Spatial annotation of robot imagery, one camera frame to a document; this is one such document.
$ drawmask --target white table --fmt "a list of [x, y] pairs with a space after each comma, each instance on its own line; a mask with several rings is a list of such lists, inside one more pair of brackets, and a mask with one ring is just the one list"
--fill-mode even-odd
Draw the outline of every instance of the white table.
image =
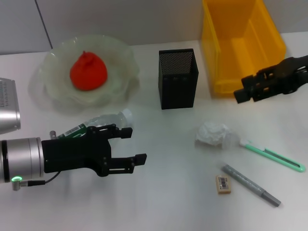
[[[284, 34], [289, 54], [308, 54], [308, 33]], [[194, 108], [160, 109], [158, 51], [194, 48], [199, 79]], [[298, 173], [243, 148], [222, 151], [196, 145], [205, 120], [225, 123], [242, 137], [308, 167], [308, 86], [257, 103], [211, 99], [198, 41], [134, 46], [140, 88], [126, 102], [72, 112], [42, 94], [35, 73], [46, 53], [0, 56], [0, 76], [15, 79], [22, 128], [0, 139], [49, 138], [100, 114], [129, 108], [133, 137], [119, 140], [113, 156], [147, 153], [132, 175], [98, 177], [90, 169], [62, 172], [54, 181], [12, 191], [0, 185], [0, 224], [5, 231], [260, 231], [306, 228], [308, 174]], [[232, 180], [218, 195], [222, 160], [282, 201], [274, 208]], [[46, 174], [49, 179], [53, 174]]]

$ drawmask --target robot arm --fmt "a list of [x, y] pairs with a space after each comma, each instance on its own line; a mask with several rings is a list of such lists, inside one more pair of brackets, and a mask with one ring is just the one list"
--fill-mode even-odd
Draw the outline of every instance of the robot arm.
[[88, 127], [82, 137], [40, 141], [26, 138], [1, 141], [0, 182], [13, 182], [13, 189], [21, 186], [43, 185], [49, 181], [29, 180], [43, 173], [90, 168], [100, 177], [109, 174], [133, 173], [135, 166], [144, 165], [146, 154], [112, 158], [108, 139], [130, 138], [132, 128], [119, 130], [116, 125]]
[[234, 92], [237, 103], [259, 101], [278, 94], [290, 94], [308, 82], [308, 56], [287, 58], [279, 64], [242, 78], [243, 89]]

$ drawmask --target plastic water bottle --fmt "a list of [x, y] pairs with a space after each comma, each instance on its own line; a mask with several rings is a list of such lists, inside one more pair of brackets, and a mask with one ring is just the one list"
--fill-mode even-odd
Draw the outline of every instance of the plastic water bottle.
[[70, 129], [69, 131], [61, 134], [58, 136], [58, 139], [63, 138], [74, 138], [80, 137], [86, 134], [87, 127], [95, 126], [101, 127], [110, 124], [116, 124], [116, 126], [121, 129], [125, 127], [131, 127], [133, 123], [133, 116], [129, 109], [124, 109], [122, 112], [118, 114], [111, 114], [111, 115], [101, 115], [90, 119], [86, 122], [83, 122], [77, 127]]

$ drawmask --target green indicator light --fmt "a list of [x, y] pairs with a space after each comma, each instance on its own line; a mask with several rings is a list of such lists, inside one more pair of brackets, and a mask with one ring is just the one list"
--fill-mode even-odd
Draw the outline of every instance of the green indicator light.
[[23, 179], [22, 177], [17, 176], [17, 177], [13, 177], [12, 181], [21, 181], [22, 179]]

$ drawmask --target crumpled tissue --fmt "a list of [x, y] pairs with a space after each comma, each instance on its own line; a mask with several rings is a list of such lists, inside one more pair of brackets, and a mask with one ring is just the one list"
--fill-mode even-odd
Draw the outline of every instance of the crumpled tissue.
[[213, 122], [205, 122], [199, 128], [196, 141], [210, 145], [221, 145], [223, 149], [230, 148], [234, 143], [239, 144], [239, 136], [231, 131], [226, 125]]

